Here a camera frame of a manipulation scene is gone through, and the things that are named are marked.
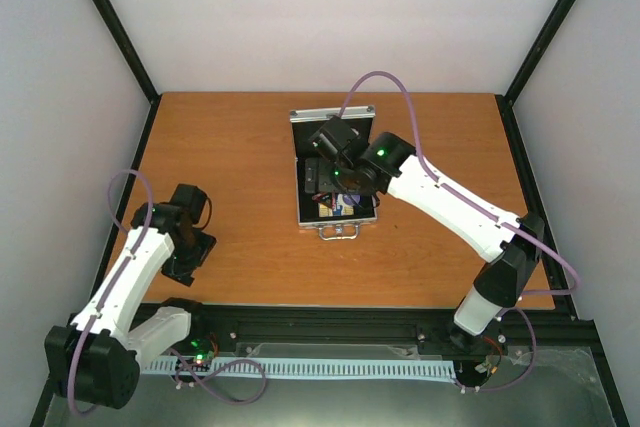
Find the purple round blind button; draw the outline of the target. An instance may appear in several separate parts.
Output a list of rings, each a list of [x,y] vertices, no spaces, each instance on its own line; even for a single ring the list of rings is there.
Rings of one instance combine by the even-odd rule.
[[[357,194],[338,194],[337,201],[344,206],[355,208],[360,206],[360,196]]]

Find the blue gold card deck box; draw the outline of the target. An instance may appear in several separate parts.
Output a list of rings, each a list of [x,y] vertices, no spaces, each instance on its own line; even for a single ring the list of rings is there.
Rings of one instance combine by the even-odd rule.
[[[326,203],[318,205],[320,218],[342,218],[353,216],[354,214],[354,206],[346,203],[341,196],[331,198]]]

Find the red black triangular chip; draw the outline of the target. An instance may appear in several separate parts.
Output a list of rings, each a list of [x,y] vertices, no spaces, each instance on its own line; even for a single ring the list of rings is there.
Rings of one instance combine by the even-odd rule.
[[[331,204],[333,202],[333,194],[329,192],[319,192],[312,196],[312,200],[319,204]]]

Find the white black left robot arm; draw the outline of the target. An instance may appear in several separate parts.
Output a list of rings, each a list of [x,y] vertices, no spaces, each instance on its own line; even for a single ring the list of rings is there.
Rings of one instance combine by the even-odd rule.
[[[211,200],[194,185],[180,184],[167,202],[143,204],[134,214],[115,265],[88,304],[44,342],[56,395],[120,409],[137,387],[141,371],[176,343],[201,347],[208,325],[190,305],[162,306],[139,326],[134,316],[157,274],[191,286],[216,244],[200,218]]]

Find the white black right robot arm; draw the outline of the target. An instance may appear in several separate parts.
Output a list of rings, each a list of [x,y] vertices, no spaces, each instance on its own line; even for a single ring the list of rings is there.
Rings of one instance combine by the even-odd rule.
[[[520,217],[473,194],[433,167],[416,147],[390,132],[368,142],[346,121],[330,117],[309,138],[348,193],[388,194],[427,214],[483,260],[453,316],[454,329],[479,336],[517,304],[541,255],[542,219]]]

